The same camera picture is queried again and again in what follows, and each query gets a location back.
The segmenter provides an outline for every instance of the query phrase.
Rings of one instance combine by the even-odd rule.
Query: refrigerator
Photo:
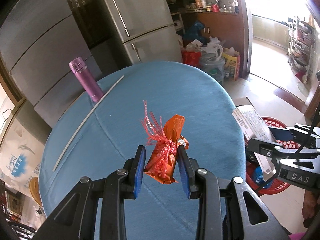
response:
[[[125,65],[150,61],[182,62],[166,0],[99,0],[112,33],[114,57]]]

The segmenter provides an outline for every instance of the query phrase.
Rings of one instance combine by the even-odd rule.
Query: wrapped candy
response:
[[[156,145],[144,172],[162,184],[171,184],[176,182],[173,172],[177,162],[177,147],[184,145],[188,149],[189,146],[188,141],[181,136],[185,118],[176,114],[162,127],[161,117],[159,125],[152,112],[150,115],[153,123],[149,120],[147,102],[143,102],[145,117],[141,122],[148,134],[147,145]]]

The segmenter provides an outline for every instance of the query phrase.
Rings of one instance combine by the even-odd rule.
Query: purple water bottle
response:
[[[79,80],[80,84],[87,91],[92,101],[97,103],[103,97],[104,94],[101,88],[94,80],[83,59],[81,57],[75,58],[73,61],[69,63],[69,67]]]

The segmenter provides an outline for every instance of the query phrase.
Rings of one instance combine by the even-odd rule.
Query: refrigerator door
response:
[[[95,80],[103,77],[93,57],[89,57],[85,63]],[[65,110],[83,91],[80,82],[70,71],[44,95],[34,109],[53,128]]]
[[[69,71],[76,57],[91,52],[73,16],[64,19],[39,38],[11,70],[11,77],[26,98],[37,101]]]
[[[174,26],[140,36],[124,44],[132,64],[150,61],[182,62]]]
[[[69,15],[67,0],[19,0],[0,28],[0,48],[7,70],[41,35]]]
[[[165,0],[103,0],[122,42],[173,23]]]

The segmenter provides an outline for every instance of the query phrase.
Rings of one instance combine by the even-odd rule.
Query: blue tablecloth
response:
[[[55,172],[58,157],[93,107],[84,93],[53,128],[41,163],[40,195],[48,216],[82,176],[107,177],[135,155],[147,135],[140,123],[143,100],[148,111],[165,123],[185,116],[182,135],[189,141],[188,156],[217,177],[245,178],[244,136],[231,113],[234,104],[226,91],[201,70],[175,62],[152,62],[119,70],[98,83],[107,91],[124,78],[100,103],[76,135]],[[148,146],[148,161],[154,146]],[[179,169],[174,177],[180,181]],[[195,238],[198,200],[188,200],[181,183],[163,185],[144,175],[136,200],[125,201],[128,240],[191,240]]]

